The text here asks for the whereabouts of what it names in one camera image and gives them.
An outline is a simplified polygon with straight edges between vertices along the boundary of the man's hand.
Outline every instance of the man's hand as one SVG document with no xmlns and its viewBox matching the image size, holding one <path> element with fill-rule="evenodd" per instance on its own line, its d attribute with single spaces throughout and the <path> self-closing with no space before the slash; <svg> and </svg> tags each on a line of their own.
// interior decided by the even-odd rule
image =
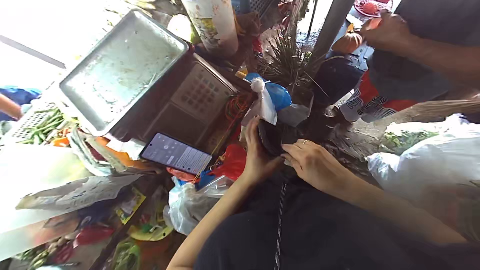
<svg viewBox="0 0 480 270">
<path fill-rule="evenodd" d="M 250 120 L 245 132 L 247 141 L 247 162 L 242 173 L 242 179 L 256 184 L 270 176 L 283 162 L 283 158 L 276 157 L 271 160 L 260 142 L 258 136 L 259 117 Z"/>
<path fill-rule="evenodd" d="M 360 33 L 370 46 L 386 51 L 394 51 L 399 44 L 414 37 L 405 20 L 391 12 L 383 12 L 381 18 L 365 22 Z"/>
</svg>

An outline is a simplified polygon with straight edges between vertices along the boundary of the phone screen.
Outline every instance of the phone screen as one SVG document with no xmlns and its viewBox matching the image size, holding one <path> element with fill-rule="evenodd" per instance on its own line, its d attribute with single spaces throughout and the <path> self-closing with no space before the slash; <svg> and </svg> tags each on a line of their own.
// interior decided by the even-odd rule
<svg viewBox="0 0 480 270">
<path fill-rule="evenodd" d="M 212 159 L 207 153 L 161 133 L 155 135 L 140 156 L 192 174 L 201 172 Z"/>
</svg>

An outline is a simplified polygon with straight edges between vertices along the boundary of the newspaper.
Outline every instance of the newspaper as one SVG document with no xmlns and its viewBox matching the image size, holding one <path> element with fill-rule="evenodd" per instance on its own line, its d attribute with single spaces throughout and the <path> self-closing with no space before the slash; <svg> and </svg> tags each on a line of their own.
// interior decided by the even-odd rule
<svg viewBox="0 0 480 270">
<path fill-rule="evenodd" d="M 63 186 L 27 195 L 16 209 L 44 209 L 75 211 L 95 202 L 116 198 L 120 189 L 133 183 L 141 175 L 91 176 Z"/>
</svg>

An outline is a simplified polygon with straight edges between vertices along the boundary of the white plastic bag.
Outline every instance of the white plastic bag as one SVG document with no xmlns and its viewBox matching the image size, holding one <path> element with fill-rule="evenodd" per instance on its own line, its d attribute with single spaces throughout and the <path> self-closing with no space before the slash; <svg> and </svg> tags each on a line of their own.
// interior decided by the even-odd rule
<svg viewBox="0 0 480 270">
<path fill-rule="evenodd" d="M 463 119 L 460 113 L 448 116 L 443 122 L 407 122 L 400 124 L 393 122 L 387 126 L 384 135 L 380 139 L 378 150 L 380 152 L 401 155 L 416 143 L 462 124 L 468 124 L 468 121 Z"/>
<path fill-rule="evenodd" d="M 462 124 L 425 139 L 398 157 L 375 153 L 368 168 L 383 189 L 411 200 L 430 184 L 480 180 L 480 125 Z"/>
<path fill-rule="evenodd" d="M 252 90 L 258 93 L 258 99 L 252 104 L 241 121 L 242 126 L 247 126 L 250 119 L 260 116 L 263 120 L 276 125 L 277 114 L 272 98 L 265 88 L 265 82 L 261 78 L 252 79 Z"/>
<path fill-rule="evenodd" d="M 218 199 L 197 192 L 191 183 L 180 185 L 175 176 L 172 180 L 175 187 L 168 193 L 168 205 L 163 210 L 164 218 L 177 232 L 188 235 Z"/>
</svg>

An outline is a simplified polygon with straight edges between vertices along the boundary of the clear plastic bag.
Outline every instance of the clear plastic bag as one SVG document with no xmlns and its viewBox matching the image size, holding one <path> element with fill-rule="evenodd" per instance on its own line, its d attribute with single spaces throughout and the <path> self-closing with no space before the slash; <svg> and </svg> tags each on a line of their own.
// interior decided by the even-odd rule
<svg viewBox="0 0 480 270">
<path fill-rule="evenodd" d="M 210 198 L 220 199 L 232 184 L 233 180 L 223 175 L 204 186 L 198 192 Z"/>
<path fill-rule="evenodd" d="M 171 224 L 177 232 L 188 235 L 218 199 L 197 192 L 191 183 L 180 185 L 175 176 L 172 180 L 175 187 L 168 193 L 168 205 L 165 206 L 163 215 L 167 225 Z"/>
</svg>

